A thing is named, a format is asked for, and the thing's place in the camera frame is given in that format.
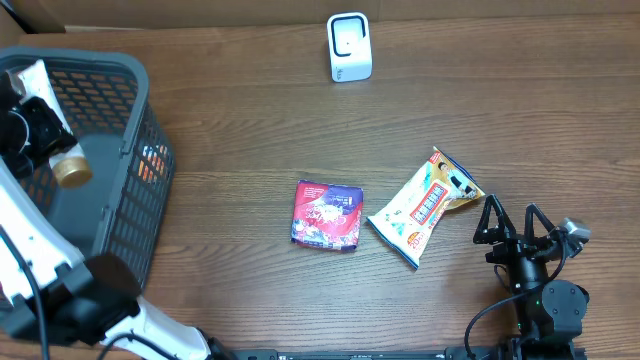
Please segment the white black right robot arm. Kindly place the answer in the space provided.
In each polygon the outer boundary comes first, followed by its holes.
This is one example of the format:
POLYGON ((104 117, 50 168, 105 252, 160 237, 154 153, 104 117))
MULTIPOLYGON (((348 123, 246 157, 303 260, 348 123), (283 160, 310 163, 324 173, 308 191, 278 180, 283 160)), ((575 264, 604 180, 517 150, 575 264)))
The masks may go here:
POLYGON ((582 334, 582 321, 590 295, 583 287, 559 275, 570 258, 590 240, 583 222, 565 218, 554 224, 531 203, 526 207, 524 231, 519 233, 495 195, 486 198, 473 242, 492 250, 486 262, 494 266, 509 296, 476 314, 464 333, 468 359, 584 359, 586 351, 574 347, 582 334), (512 304, 519 334, 505 338, 489 350, 474 350, 471 330, 485 315, 512 304))

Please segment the white yellow snack bag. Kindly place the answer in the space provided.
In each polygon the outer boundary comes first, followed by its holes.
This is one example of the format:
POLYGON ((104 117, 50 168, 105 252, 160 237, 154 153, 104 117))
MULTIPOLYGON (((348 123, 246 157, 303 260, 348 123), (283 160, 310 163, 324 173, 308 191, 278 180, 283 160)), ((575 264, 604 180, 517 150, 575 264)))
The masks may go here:
POLYGON ((412 178, 368 222, 415 269, 433 230, 448 210, 485 196, 473 176, 436 148, 412 178))

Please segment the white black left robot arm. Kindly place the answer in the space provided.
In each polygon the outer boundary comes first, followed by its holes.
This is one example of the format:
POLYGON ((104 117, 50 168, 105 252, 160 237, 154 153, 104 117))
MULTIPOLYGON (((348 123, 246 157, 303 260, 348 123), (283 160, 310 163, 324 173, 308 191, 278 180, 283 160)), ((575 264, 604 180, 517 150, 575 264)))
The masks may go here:
POLYGON ((1 75, 1 325, 52 346, 217 359, 202 330, 144 298, 172 149, 135 75, 1 75))

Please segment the red purple snack packet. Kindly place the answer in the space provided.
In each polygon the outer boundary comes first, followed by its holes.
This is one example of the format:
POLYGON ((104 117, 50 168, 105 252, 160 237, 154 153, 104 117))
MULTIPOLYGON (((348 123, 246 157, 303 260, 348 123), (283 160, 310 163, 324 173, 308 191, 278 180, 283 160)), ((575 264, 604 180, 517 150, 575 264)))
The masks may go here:
POLYGON ((305 247, 354 251, 363 209, 358 187, 300 180, 296 187, 291 241, 305 247))

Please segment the orange white snack packet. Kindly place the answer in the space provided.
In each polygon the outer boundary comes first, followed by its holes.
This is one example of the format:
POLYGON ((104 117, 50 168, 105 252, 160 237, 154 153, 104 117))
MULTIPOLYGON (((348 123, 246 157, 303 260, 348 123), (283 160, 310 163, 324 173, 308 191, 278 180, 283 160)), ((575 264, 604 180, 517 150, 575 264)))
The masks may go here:
POLYGON ((138 176, 147 183, 156 183, 167 174, 165 163, 167 148, 165 145, 145 145, 142 151, 143 159, 139 161, 138 176))

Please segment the white gold-capped tube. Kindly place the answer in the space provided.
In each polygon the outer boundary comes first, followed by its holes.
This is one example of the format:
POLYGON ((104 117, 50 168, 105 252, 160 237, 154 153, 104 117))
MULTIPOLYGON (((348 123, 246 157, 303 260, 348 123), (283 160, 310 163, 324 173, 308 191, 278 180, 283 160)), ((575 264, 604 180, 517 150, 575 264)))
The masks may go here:
MULTIPOLYGON (((57 100, 43 60, 36 61, 22 71, 5 71, 2 74, 16 74, 24 85, 27 96, 38 96, 44 99, 47 105, 60 117, 63 127, 75 137, 57 100)), ((51 168, 54 179, 58 185, 63 188, 82 186, 93 176, 84 151, 77 138, 76 140, 77 144, 70 150, 51 157, 49 161, 45 163, 51 168)), ((31 175, 14 175, 14 177, 18 179, 29 176, 31 175)))

